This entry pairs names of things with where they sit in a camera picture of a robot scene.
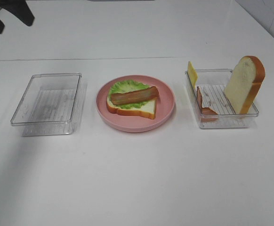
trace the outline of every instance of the bread slice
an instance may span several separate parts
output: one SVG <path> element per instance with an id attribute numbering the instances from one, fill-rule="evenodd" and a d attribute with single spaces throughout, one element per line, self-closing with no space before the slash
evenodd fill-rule
<path id="1" fill-rule="evenodd" d="M 224 89 L 236 114 L 248 112 L 264 78 L 264 66 L 256 56 L 240 59 Z"/>
<path id="2" fill-rule="evenodd" d="M 106 105 L 107 109 L 110 113 L 116 113 L 119 115 L 127 115 L 127 116 L 141 116 L 148 119 L 155 119 L 156 116 L 156 102 L 157 98 L 149 100 L 145 105 L 140 108 L 132 107 L 130 109 L 122 109 L 116 105 L 114 105 L 107 97 Z"/>

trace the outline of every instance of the sandwich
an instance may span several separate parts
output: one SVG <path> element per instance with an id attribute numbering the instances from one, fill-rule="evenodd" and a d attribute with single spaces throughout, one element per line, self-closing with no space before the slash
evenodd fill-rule
<path id="1" fill-rule="evenodd" d="M 158 97 L 159 92 L 155 86 L 124 80 L 111 86 L 106 106 L 110 113 L 155 119 Z"/>

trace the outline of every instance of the toast crust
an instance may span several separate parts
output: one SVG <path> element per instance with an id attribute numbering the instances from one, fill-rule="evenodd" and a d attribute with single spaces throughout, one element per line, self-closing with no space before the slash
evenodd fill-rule
<path id="1" fill-rule="evenodd" d="M 217 115 L 217 113 L 215 111 L 213 111 L 212 109 L 210 109 L 209 107 L 202 107 L 202 93 L 200 92 L 200 88 L 197 86 L 197 102 L 200 108 L 200 112 L 203 115 Z M 202 122 L 210 122 L 210 121 L 215 121 L 218 118 L 208 118 L 208 117 L 201 117 L 201 121 Z"/>
<path id="2" fill-rule="evenodd" d="M 259 88 L 261 86 L 261 83 L 263 82 L 264 78 L 265 78 L 265 68 L 263 66 L 263 64 L 261 63 L 261 61 L 256 57 L 256 56 L 244 56 L 243 58 L 250 58 L 251 61 L 254 63 L 255 68 L 256 68 L 256 76 L 255 79 L 252 82 L 252 87 L 246 97 L 246 100 L 242 106 L 241 111 L 239 112 L 239 114 L 247 114 L 250 106 L 252 105 L 258 91 Z"/>
<path id="3" fill-rule="evenodd" d="M 139 110 L 121 109 L 118 107 L 113 107 L 108 104 L 107 100 L 106 100 L 106 106 L 107 106 L 108 112 L 113 114 L 119 114 L 119 115 L 125 115 L 125 116 L 141 116 L 148 119 L 155 119 L 156 117 L 156 105 L 154 108 L 154 114 L 149 112 L 139 111 Z"/>

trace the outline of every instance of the bread slice standing upright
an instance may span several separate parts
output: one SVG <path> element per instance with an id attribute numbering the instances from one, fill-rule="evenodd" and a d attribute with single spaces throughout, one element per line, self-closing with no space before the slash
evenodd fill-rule
<path id="1" fill-rule="evenodd" d="M 264 78 L 264 66 L 256 56 L 240 59 L 224 89 L 236 114 L 248 112 Z"/>

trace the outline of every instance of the white tabletop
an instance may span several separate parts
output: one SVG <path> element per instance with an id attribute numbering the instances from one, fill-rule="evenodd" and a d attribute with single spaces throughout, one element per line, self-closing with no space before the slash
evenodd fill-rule
<path id="1" fill-rule="evenodd" d="M 6 10 L 0 60 L 274 54 L 273 37 L 234 0 L 28 1 Z"/>
<path id="2" fill-rule="evenodd" d="M 248 129 L 203 130 L 185 88 L 195 68 L 233 68 L 239 57 L 0 62 L 0 226 L 274 226 L 274 56 L 260 115 Z M 20 137 L 10 118 L 33 74 L 81 72 L 88 82 L 81 128 Z M 111 79 L 145 74 L 174 91 L 162 126 L 125 133 L 95 107 Z"/>

